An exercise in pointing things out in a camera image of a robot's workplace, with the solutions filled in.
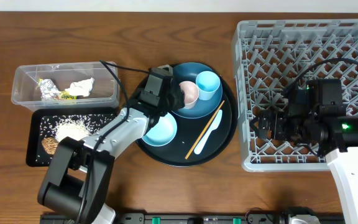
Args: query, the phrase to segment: food wrapper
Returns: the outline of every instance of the food wrapper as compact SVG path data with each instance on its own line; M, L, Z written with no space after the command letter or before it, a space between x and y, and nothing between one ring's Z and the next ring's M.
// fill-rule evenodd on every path
M41 90L41 100L75 100L76 96L71 96L66 91L59 91L51 79L39 79L38 86Z

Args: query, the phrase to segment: black tray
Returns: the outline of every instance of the black tray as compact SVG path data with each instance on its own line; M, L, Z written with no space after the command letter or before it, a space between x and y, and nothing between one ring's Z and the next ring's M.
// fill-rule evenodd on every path
M43 117L63 116L63 115L89 115L89 114L108 114L115 118L117 110L114 108L65 108L65 109L42 109L33 113L31 118L31 127L29 134L29 143L27 145L27 155L25 163L30 167L49 166L49 162L53 155L47 154L42 146L44 134L40 133L40 125Z
M187 160L185 159L188 151L212 117L213 112L198 119L182 118L171 113L177 121L178 131L170 143L160 147L150 146L142 139L138 139L136 143L151 158L171 166L195 166L215 158L231 141L237 128L238 117L236 99L230 87L222 78L221 83L223 87L222 100L225 101L221 108L223 111L222 121L217 130L211 133L199 155L192 153Z

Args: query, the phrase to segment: blue plate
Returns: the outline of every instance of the blue plate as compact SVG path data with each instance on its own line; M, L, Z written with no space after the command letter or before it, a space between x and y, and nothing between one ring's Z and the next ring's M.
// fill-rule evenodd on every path
M212 68L196 62L182 63L173 68L173 75L177 78L178 82L192 81L196 83L196 77L203 71L213 72ZM198 100L192 109L179 109L172 111L172 113L181 116L182 118L196 119L209 115L219 106L223 95L223 87L219 86L216 93L210 100Z
M178 126L175 118L167 113L142 139L151 146L164 146L172 141L177 131Z

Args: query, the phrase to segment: clear plastic container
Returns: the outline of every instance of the clear plastic container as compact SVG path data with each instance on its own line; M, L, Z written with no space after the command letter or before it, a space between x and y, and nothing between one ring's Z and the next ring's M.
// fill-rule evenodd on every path
M91 94L76 100L41 100L38 80L51 79L62 91L73 82L94 78ZM117 107L119 85L100 62L23 65L17 68L12 89L12 102L35 111L48 108Z

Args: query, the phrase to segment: wooden table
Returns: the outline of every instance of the wooden table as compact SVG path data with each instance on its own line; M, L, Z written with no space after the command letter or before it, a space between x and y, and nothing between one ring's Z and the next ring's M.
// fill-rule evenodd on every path
M146 69L196 61L212 65L235 92L231 39L239 21L344 18L358 14L0 12L0 224L38 223L49 211L36 200L47 169L25 164L32 112L11 103L19 65L103 59ZM119 75L129 93L144 77ZM287 206L341 212L329 172L246 172L238 139L236 133L218 157L189 168L163 165L132 144L114 165L106 203L119 212L245 213Z

